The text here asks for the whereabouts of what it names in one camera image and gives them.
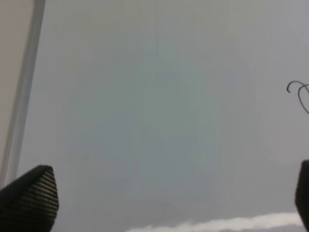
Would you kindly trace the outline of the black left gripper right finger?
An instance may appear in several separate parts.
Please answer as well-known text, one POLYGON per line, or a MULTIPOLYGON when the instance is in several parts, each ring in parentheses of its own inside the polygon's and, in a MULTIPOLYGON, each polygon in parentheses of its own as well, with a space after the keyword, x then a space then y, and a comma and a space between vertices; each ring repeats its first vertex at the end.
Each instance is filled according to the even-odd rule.
POLYGON ((306 231, 309 231, 309 161, 301 163, 295 191, 295 205, 306 231))

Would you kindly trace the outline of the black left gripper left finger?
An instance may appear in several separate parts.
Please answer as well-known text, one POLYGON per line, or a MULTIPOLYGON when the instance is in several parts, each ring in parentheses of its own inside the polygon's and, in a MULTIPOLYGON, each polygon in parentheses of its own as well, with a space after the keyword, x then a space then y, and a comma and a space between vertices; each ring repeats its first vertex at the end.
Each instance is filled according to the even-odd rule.
POLYGON ((58 209, 54 170, 38 165, 0 190, 0 230, 50 232, 58 209))

